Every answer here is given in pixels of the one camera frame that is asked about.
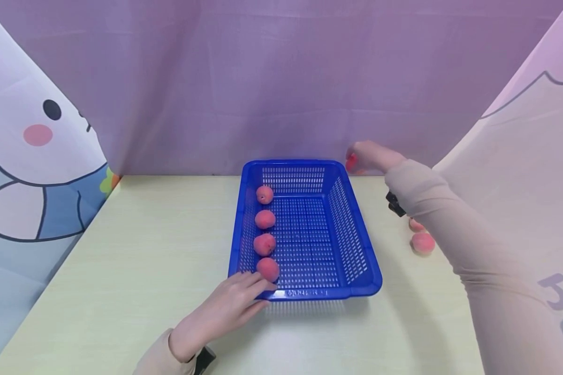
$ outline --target cartoon character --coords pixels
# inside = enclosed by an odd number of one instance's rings
[[[118,181],[97,136],[57,90],[34,99],[25,84],[0,93],[0,237],[49,241],[79,234]]]

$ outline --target cartoon face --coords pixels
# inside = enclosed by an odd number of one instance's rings
[[[105,162],[96,132],[56,87],[29,77],[0,92],[3,173],[28,184],[65,184]]]

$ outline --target white fabric panel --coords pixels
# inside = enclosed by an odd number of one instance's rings
[[[561,79],[563,13],[486,117],[435,169],[530,262],[558,317],[546,324],[563,334]]]
[[[112,183],[95,131],[0,25],[0,352]]]

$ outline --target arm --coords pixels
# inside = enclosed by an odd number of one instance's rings
[[[245,325],[269,305],[254,299],[277,286],[260,273],[236,273],[174,329],[165,331],[140,359],[134,375],[193,375],[195,355],[210,341]]]
[[[358,142],[349,151],[386,173],[400,206],[428,229],[462,280],[485,372],[563,374],[563,338],[557,325],[551,325],[553,312],[522,257],[507,248],[438,174],[373,145]]]
[[[173,330],[167,329],[142,356],[133,375],[194,375],[196,357],[189,362],[179,362],[169,348],[169,336]]]

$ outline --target hand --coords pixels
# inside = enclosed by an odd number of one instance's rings
[[[169,348],[181,363],[191,360],[203,346],[214,339],[242,327],[269,305],[254,302],[264,291],[274,291],[275,284],[260,273],[236,273],[223,281],[215,291],[186,316],[169,336]]]
[[[402,154],[372,141],[353,143],[346,151],[346,159],[348,160],[352,154],[357,157],[357,162],[350,172],[375,169],[387,173],[406,160]]]

